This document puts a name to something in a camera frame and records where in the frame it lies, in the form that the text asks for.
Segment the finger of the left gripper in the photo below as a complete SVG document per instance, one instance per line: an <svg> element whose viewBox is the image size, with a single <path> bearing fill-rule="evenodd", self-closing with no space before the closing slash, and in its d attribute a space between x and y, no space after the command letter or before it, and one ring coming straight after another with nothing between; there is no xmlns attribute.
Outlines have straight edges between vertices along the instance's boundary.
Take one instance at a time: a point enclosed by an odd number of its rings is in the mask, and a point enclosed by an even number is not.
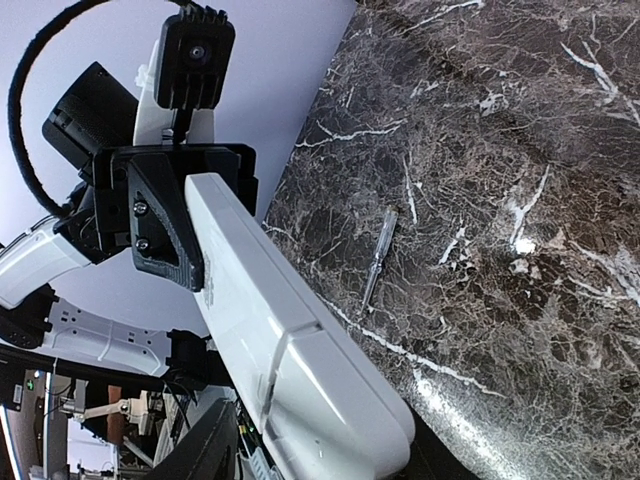
<svg viewBox="0 0 640 480"><path fill-rule="evenodd" d="M190 292L204 285L204 260L186 206L184 179L164 153L138 153L128 165L133 263Z"/></svg>

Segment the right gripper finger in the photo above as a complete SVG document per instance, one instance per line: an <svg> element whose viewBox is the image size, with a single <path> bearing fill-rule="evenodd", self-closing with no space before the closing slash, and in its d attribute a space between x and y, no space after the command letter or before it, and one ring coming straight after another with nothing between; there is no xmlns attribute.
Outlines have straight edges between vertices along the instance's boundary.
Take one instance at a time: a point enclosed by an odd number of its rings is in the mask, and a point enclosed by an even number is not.
<svg viewBox="0 0 640 480"><path fill-rule="evenodd" d="M235 405L218 399L152 470L157 480L234 479L239 432Z"/></svg>

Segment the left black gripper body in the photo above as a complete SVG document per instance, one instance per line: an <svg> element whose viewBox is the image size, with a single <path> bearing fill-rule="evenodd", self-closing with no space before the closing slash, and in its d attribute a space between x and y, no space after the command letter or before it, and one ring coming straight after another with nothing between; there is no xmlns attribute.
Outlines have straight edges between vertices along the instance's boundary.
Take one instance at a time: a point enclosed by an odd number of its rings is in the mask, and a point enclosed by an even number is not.
<svg viewBox="0 0 640 480"><path fill-rule="evenodd" d="M92 162L97 242L114 255L148 241L143 255L200 252L185 200L186 177L217 173L256 213L256 152L244 144L105 149Z"/></svg>

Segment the white remote control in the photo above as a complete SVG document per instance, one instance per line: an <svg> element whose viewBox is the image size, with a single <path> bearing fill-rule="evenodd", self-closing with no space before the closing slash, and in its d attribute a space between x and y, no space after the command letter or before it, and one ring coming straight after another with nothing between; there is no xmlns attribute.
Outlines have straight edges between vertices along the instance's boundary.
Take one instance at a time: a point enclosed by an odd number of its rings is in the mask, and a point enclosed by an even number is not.
<svg viewBox="0 0 640 480"><path fill-rule="evenodd" d="M235 389L287 479L389 479L413 416L216 174L185 199L204 261L196 300Z"/></svg>

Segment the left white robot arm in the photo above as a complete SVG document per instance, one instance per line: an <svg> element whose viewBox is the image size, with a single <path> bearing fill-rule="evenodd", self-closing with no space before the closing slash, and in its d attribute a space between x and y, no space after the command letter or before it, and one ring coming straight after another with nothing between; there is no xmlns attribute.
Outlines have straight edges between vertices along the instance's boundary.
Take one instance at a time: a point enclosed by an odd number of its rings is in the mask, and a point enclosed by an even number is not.
<svg viewBox="0 0 640 480"><path fill-rule="evenodd" d="M72 84L43 126L78 171L68 216L49 216L1 252L1 331L22 349L161 375L205 341L194 296L203 250L184 193L217 173L256 205L255 153L244 145L141 140L141 105L101 65Z"/></svg>

